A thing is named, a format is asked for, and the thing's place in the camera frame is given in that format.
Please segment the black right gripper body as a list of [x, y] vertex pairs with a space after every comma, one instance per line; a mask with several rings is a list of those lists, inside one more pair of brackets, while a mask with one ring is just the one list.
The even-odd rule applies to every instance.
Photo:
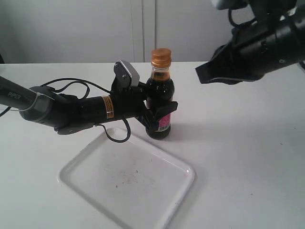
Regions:
[[295, 14], [265, 34], [247, 29], [220, 46], [212, 57], [212, 82], [253, 82], [304, 59], [305, 16]]

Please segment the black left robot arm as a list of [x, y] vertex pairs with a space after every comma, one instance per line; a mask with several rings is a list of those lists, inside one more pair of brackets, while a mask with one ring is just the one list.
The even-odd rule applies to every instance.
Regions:
[[0, 79], [0, 103], [18, 109], [23, 119], [53, 127], [60, 135], [74, 134], [95, 125], [128, 118], [136, 118], [153, 131], [159, 127], [162, 117], [177, 109], [176, 101], [163, 102], [153, 110], [144, 101], [148, 90], [144, 83], [123, 86], [115, 78], [108, 96], [84, 96], [63, 94], [62, 90], [47, 83], [30, 89], [4, 77]]

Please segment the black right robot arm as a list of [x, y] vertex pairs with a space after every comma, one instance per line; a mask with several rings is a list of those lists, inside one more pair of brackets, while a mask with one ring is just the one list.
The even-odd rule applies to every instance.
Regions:
[[305, 59], [305, 6], [295, 0], [214, 0], [232, 39], [195, 70], [200, 83], [254, 82]]

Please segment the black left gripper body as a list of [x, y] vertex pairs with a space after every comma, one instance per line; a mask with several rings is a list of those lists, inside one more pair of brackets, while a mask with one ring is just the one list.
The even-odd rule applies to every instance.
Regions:
[[155, 115], [144, 103], [148, 97], [146, 84], [139, 82], [137, 86], [123, 88], [118, 81], [113, 81], [110, 97], [114, 109], [113, 120], [134, 117], [147, 129], [158, 129]]

